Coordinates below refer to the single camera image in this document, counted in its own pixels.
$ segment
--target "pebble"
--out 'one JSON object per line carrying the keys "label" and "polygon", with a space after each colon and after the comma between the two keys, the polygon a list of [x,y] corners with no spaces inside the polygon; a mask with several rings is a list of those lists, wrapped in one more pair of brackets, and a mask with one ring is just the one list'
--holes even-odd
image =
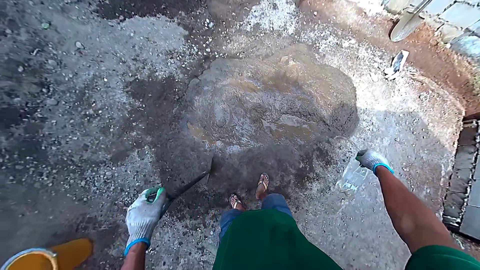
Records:
{"label": "pebble", "polygon": [[59,102],[58,102],[56,99],[48,98],[48,99],[46,99],[46,103],[47,103],[47,105],[55,106],[55,105],[57,105]]}
{"label": "pebble", "polygon": [[52,60],[52,59],[48,59],[48,60],[47,60],[47,63],[48,63],[48,65],[49,65],[51,68],[57,67],[57,65],[58,65],[58,64],[57,64],[57,61]]}
{"label": "pebble", "polygon": [[77,41],[77,42],[75,42],[75,47],[77,47],[79,49],[83,49],[84,45],[80,41]]}
{"label": "pebble", "polygon": [[370,72],[370,78],[372,78],[372,81],[374,83],[378,82],[378,76],[377,74],[373,73],[373,72]]}

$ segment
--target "small stone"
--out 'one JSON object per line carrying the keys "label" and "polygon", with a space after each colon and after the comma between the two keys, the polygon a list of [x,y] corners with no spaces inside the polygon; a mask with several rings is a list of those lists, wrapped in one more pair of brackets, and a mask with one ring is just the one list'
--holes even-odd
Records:
{"label": "small stone", "polygon": [[372,81],[374,83],[378,82],[378,76],[377,74],[373,73],[373,72],[370,72],[370,78],[372,78]]}
{"label": "small stone", "polygon": [[45,100],[45,102],[47,103],[47,105],[50,105],[50,106],[55,106],[59,103],[56,99],[53,99],[53,98],[48,98]]}
{"label": "small stone", "polygon": [[57,67],[57,65],[58,65],[57,61],[52,60],[52,59],[48,59],[48,60],[47,60],[47,63],[48,63],[48,65],[49,65],[50,68],[55,68],[55,67]]}

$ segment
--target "brick wall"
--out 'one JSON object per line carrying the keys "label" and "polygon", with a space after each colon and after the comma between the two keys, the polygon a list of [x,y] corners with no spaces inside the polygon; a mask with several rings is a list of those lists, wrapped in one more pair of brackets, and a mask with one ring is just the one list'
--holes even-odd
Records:
{"label": "brick wall", "polygon": [[[393,13],[411,9],[421,0],[389,0],[385,8]],[[433,0],[422,17],[442,34],[444,43],[480,62],[480,0]]]}

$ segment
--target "hand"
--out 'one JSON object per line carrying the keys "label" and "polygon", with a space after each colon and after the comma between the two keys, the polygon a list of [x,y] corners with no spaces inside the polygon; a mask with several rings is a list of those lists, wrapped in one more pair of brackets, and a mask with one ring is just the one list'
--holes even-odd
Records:
{"label": "hand", "polygon": [[[148,202],[147,198],[154,193],[156,193],[155,200]],[[125,255],[138,242],[146,243],[147,249],[149,248],[153,229],[160,220],[166,201],[167,193],[165,189],[154,187],[145,189],[128,207],[125,223],[127,223],[130,237],[125,248]]]}
{"label": "hand", "polygon": [[375,172],[377,166],[385,166],[391,173],[393,173],[393,170],[390,168],[388,165],[388,160],[384,158],[381,154],[370,150],[370,149],[364,149],[360,150],[357,153],[357,156],[355,158],[360,162],[360,165],[362,165],[365,168],[368,168],[372,170],[372,172],[377,175]]}

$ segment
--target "plastic bottle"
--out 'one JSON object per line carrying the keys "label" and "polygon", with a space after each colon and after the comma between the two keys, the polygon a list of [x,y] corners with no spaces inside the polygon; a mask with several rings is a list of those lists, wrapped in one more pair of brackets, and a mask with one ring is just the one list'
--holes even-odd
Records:
{"label": "plastic bottle", "polygon": [[363,184],[367,174],[368,169],[361,167],[360,162],[353,157],[343,171],[342,178],[338,180],[335,186],[344,193],[353,194]]}

